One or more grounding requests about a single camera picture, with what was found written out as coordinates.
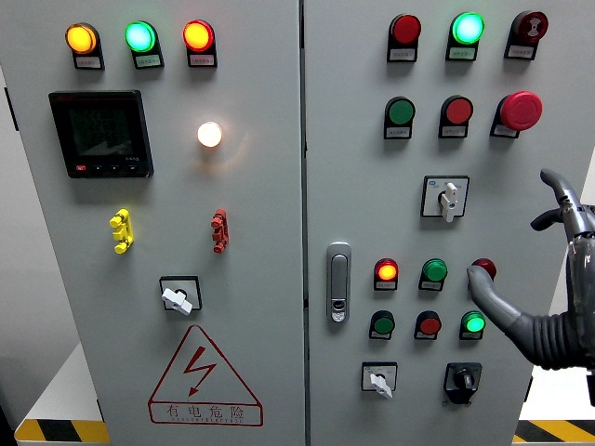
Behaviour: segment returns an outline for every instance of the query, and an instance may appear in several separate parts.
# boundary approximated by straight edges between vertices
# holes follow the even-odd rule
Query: push button
[[[395,323],[390,311],[382,309],[372,315],[368,336],[370,339],[389,340],[392,337]]]

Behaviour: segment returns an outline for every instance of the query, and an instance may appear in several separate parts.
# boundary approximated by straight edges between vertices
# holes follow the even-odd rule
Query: red terminal block
[[[492,280],[496,276],[496,265],[489,258],[478,258],[473,262],[473,265],[485,269],[492,278]]]
[[[225,212],[225,209],[218,209],[213,215],[213,219],[211,220],[211,228],[213,228],[214,231],[213,240],[215,241],[213,252],[215,254],[221,254],[223,251],[225,251],[225,248],[227,248],[227,245],[230,242],[230,233],[227,225],[227,213]]]

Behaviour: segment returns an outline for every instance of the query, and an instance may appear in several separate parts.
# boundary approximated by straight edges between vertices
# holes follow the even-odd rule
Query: green push button
[[[463,316],[463,326],[468,332],[478,333],[485,327],[485,317],[479,311],[470,311]]]
[[[389,108],[389,118],[397,125],[411,121],[415,113],[413,104],[407,99],[398,99]]]
[[[394,330],[394,321],[389,318],[380,318],[374,322],[374,330],[380,335],[387,335]]]
[[[424,275],[432,282],[440,282],[446,278],[448,269],[446,264],[440,258],[433,258],[428,260],[423,267]]]

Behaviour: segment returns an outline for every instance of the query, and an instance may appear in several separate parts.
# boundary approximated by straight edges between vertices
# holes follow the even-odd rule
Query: yellow terminal block
[[[116,254],[125,253],[134,242],[132,222],[128,210],[120,209],[115,216],[110,219],[110,226],[113,228],[113,239],[118,242],[113,250]]]

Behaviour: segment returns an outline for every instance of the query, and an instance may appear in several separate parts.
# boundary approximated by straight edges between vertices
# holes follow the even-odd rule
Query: red indicator light
[[[204,20],[193,20],[184,27],[182,37],[188,49],[202,52],[213,45],[215,33],[211,25]]]
[[[419,324],[419,331],[424,335],[436,335],[443,327],[439,319],[426,319]]]
[[[543,104],[531,91],[517,91],[504,99],[500,108],[502,124],[520,132],[533,127],[539,121]]]
[[[536,44],[548,31],[548,18],[543,12],[524,11],[512,22],[512,30],[520,42]]]
[[[473,265],[485,269],[492,278],[492,280],[496,276],[496,265],[489,258],[478,258],[473,262]]]
[[[416,16],[397,16],[392,23],[390,33],[401,45],[411,45],[421,34],[421,22]]]
[[[456,98],[446,107],[446,119],[455,125],[466,123],[473,114],[473,105],[467,98]]]
[[[390,258],[383,258],[376,263],[375,273],[381,281],[394,281],[399,274],[397,262]]]

